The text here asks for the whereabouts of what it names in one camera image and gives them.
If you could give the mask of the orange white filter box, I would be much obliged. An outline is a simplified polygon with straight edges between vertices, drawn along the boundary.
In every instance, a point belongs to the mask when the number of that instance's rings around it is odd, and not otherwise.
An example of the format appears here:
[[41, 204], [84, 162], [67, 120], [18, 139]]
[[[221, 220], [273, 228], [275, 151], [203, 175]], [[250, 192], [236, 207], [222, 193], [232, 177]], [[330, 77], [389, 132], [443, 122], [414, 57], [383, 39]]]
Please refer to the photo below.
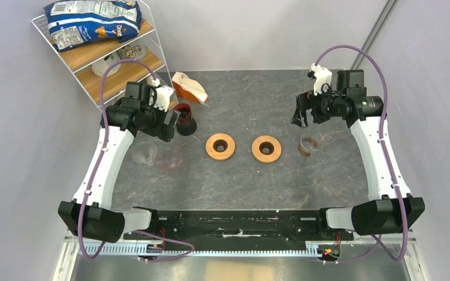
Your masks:
[[205, 104], [208, 99], [208, 94], [203, 86], [183, 72], [177, 71], [172, 76], [172, 84], [178, 97], [199, 104]]

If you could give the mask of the clear glass dripper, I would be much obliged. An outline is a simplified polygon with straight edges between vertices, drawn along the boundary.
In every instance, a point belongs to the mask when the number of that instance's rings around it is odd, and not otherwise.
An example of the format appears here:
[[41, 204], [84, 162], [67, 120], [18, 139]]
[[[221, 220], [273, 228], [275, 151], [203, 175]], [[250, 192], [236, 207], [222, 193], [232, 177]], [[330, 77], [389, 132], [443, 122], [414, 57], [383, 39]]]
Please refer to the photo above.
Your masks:
[[131, 158], [139, 164], [153, 165], [158, 147], [151, 142], [136, 143], [131, 146]]

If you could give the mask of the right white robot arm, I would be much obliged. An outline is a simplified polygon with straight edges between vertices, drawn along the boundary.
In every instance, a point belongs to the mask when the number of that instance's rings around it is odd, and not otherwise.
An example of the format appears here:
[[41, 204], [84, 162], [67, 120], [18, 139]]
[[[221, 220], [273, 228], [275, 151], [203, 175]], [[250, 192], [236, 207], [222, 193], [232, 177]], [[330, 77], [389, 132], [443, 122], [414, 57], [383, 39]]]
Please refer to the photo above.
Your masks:
[[296, 96], [293, 124], [307, 127], [308, 114], [315, 124], [335, 117], [346, 121], [360, 150], [369, 185], [368, 202], [320, 210], [315, 232], [321, 239], [331, 239], [339, 229], [361, 236], [404, 234], [425, 211], [423, 198], [411, 194], [399, 172], [387, 121], [381, 119], [383, 100], [365, 93], [365, 88], [350, 88], [341, 94], [328, 89], [318, 95], [308, 91]]

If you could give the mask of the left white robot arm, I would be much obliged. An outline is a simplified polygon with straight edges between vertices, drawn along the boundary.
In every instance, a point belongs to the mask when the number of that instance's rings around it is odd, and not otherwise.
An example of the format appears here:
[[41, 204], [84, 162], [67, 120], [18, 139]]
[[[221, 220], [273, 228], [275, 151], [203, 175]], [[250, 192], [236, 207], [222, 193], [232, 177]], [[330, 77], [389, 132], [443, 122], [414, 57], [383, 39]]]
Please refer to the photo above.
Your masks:
[[105, 108], [96, 151], [73, 199], [62, 201], [58, 214], [76, 236], [115, 243], [125, 233], [138, 230], [153, 239], [161, 230], [154, 211], [134, 207], [114, 211], [114, 185], [128, 148], [138, 133], [169, 142], [175, 134], [179, 112], [173, 88], [167, 85], [128, 82], [124, 97]]

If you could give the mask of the red black dripper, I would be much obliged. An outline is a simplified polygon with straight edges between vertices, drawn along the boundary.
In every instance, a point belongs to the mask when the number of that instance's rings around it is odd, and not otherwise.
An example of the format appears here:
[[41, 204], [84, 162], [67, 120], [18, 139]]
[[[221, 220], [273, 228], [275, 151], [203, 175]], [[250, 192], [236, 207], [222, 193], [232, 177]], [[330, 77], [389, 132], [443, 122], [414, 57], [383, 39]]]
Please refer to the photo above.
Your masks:
[[191, 107], [187, 103], [179, 103], [174, 107], [175, 111], [180, 112], [176, 123], [176, 130], [182, 136], [190, 136], [197, 130], [197, 122], [195, 121]]

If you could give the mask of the white plastic jug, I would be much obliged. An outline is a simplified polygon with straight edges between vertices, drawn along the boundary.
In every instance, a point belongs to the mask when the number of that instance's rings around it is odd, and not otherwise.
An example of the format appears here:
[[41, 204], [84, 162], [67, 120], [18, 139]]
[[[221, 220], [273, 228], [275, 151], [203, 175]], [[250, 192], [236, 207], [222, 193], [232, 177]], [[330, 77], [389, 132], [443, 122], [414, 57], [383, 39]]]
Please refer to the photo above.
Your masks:
[[113, 52], [113, 53], [105, 56], [104, 58], [99, 59], [96, 62], [94, 62], [91, 65], [91, 70], [95, 75], [102, 77], [104, 75], [104, 73], [106, 72], [106, 70], [112, 64], [114, 64], [120, 60], [121, 60], [120, 55], [117, 52]]

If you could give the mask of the blue Doritos chip bag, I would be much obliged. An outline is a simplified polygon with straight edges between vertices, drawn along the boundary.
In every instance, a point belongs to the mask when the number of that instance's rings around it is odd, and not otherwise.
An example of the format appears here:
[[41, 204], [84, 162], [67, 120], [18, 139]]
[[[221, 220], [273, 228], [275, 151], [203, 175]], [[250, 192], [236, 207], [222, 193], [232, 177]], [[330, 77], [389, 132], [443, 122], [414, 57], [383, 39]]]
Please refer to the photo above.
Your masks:
[[58, 52], [107, 39], [129, 41], [139, 34], [137, 2], [57, 1], [44, 7], [47, 28]]

